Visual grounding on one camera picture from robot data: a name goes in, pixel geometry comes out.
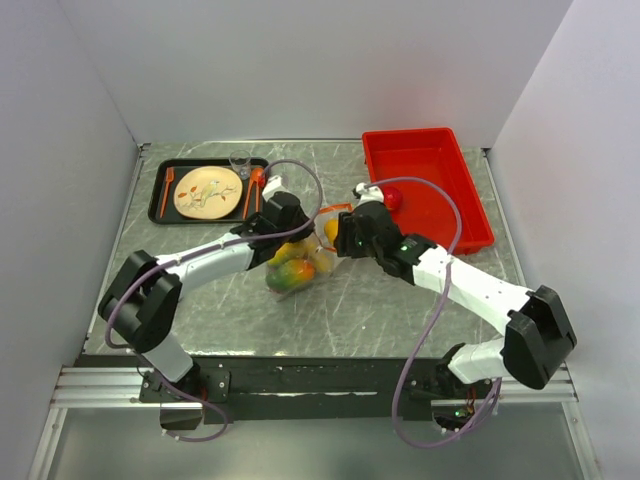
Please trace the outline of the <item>orange fake fruit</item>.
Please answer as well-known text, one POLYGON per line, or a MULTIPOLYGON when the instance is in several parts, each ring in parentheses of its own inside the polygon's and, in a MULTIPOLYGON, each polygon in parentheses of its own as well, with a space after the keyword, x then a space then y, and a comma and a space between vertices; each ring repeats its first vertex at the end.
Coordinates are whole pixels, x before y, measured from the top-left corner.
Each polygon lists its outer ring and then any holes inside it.
POLYGON ((335 239, 338 236, 339 230, 339 221, 337 218, 332 218, 328 220, 324 225, 324 233, 330 244, 335 242, 335 239))

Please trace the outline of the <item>red fake apple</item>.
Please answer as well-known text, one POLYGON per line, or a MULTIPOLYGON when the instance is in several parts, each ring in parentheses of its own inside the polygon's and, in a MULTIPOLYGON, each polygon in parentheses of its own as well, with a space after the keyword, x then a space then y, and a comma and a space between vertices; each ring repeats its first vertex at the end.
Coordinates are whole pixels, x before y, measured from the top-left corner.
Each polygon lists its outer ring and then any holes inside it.
POLYGON ((383 202, 386 208, 391 212, 399 210, 403 204, 402 192, 392 186, 384 186, 381 190, 383 192, 383 202))

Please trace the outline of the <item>clear zip top bag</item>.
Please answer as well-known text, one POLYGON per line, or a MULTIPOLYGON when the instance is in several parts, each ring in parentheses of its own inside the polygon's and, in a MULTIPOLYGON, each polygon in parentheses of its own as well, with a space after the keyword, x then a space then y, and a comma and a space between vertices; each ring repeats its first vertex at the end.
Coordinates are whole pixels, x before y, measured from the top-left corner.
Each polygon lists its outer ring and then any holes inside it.
POLYGON ((315 218, 313 233, 304 240, 285 243, 266 263, 265 283, 280 298, 329 278, 341 263, 333 241, 341 213, 351 213, 350 203, 322 208, 315 218))

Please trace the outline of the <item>green orange fake mango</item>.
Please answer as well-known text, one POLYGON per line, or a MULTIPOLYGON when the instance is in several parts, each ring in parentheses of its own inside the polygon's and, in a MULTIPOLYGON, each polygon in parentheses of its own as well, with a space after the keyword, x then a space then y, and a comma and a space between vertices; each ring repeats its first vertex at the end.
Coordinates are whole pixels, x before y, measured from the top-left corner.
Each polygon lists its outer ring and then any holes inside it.
POLYGON ((267 272, 265 282, 270 290, 285 294, 311 282, 316 275, 314 266, 305 259, 292 259, 267 272))

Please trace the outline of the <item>yellow fake lemon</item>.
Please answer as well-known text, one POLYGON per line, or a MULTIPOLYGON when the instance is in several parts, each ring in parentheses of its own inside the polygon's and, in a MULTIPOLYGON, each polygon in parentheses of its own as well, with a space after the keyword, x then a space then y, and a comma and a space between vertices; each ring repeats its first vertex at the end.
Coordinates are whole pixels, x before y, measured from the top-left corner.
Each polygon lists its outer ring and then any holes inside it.
POLYGON ((306 255, 306 247, 303 242, 285 243, 274 254, 274 256, 267 261, 270 267, 278 267, 293 259, 302 259, 306 255))

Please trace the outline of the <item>yellow fake fruit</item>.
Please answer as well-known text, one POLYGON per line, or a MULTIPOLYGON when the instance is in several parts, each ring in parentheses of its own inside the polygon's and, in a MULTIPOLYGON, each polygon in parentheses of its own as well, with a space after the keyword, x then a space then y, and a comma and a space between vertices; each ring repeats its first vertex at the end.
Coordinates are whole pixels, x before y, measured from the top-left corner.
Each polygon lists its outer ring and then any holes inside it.
POLYGON ((318 274, 328 275, 335 268, 335 256, 329 250, 318 247, 308 253, 308 261, 318 274))

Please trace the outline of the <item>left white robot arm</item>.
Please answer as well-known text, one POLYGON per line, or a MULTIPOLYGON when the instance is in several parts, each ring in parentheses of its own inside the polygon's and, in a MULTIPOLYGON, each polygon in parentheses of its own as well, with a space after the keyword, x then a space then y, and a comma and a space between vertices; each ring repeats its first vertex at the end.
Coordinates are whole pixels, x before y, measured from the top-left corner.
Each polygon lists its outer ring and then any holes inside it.
POLYGON ((214 280, 266 263, 287 241, 313 231, 313 219, 300 200, 277 192, 261 211, 214 241, 158 257, 134 252, 97 307, 107 323, 105 342, 113 349, 130 348, 150 364, 164 378, 163 390, 172 399, 202 398, 200 367, 172 333, 180 300, 214 280))

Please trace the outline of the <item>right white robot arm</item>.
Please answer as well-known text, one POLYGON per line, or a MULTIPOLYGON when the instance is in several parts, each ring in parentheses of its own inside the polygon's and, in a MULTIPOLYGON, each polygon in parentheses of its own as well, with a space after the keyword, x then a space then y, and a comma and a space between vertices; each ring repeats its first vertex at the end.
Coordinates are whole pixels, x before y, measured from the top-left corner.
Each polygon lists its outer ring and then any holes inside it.
POLYGON ((499 333, 497 340, 456 345, 439 362, 437 384, 449 398, 460 398, 480 380, 503 376, 541 390, 577 344, 556 291, 510 284, 419 234, 402 234, 380 202, 340 214, 333 244, 339 256, 370 257, 386 274, 445 296, 499 333))

